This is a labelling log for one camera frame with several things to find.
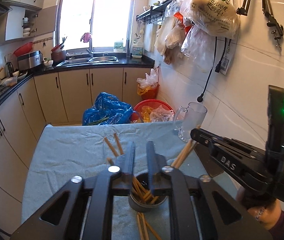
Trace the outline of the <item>purple sleeve forearm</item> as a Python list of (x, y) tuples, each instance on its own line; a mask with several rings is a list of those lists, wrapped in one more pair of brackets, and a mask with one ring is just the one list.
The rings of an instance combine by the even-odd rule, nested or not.
[(272, 235), (273, 240), (282, 238), (284, 235), (284, 211), (281, 212), (280, 217), (273, 228), (269, 229), (269, 233)]

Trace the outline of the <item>person right hand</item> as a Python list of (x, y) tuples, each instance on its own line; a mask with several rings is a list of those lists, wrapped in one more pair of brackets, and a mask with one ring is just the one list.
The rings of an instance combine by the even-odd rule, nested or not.
[(273, 228), (281, 216), (280, 200), (269, 194), (253, 194), (240, 187), (236, 200), (267, 230)]

